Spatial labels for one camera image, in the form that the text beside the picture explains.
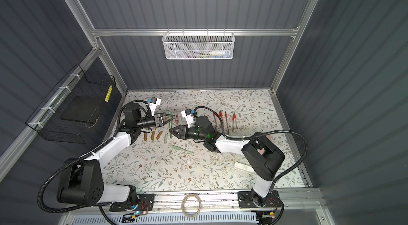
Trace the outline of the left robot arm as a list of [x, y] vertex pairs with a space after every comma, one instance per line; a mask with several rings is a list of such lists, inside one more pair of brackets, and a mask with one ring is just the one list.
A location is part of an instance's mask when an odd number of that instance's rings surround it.
[[[145, 129], [163, 127], [175, 119], [168, 113], [157, 113], [160, 101], [156, 98], [126, 103], [120, 110], [113, 135], [79, 158], [68, 159], [40, 187], [37, 195], [39, 208], [48, 213], [64, 213], [86, 207], [102, 208], [123, 203], [135, 210], [139, 203], [137, 190], [131, 185], [106, 184], [102, 169], [122, 150], [133, 144]], [[59, 177], [57, 201], [67, 208], [46, 205], [44, 193], [53, 179]]]

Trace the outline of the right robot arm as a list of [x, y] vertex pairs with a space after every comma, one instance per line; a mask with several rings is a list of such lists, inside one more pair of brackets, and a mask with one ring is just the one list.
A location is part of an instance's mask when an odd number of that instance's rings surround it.
[[[198, 109], [206, 109], [213, 113], [220, 122], [221, 131], [213, 127], [207, 116], [198, 116]], [[221, 116], [208, 107], [197, 106], [194, 110], [186, 109], [181, 114], [187, 124], [170, 128], [169, 133], [173, 136], [180, 140], [198, 141], [210, 152], [240, 154], [247, 159], [257, 175], [255, 185], [251, 190], [252, 199], [257, 206], [264, 205], [266, 200], [272, 196], [276, 183], [297, 168], [309, 151], [307, 140], [292, 130], [256, 132], [252, 136], [230, 136], [225, 132]], [[274, 134], [297, 136], [304, 145], [304, 151], [298, 161], [280, 174], [278, 170], [285, 160], [285, 154], [267, 137]]]

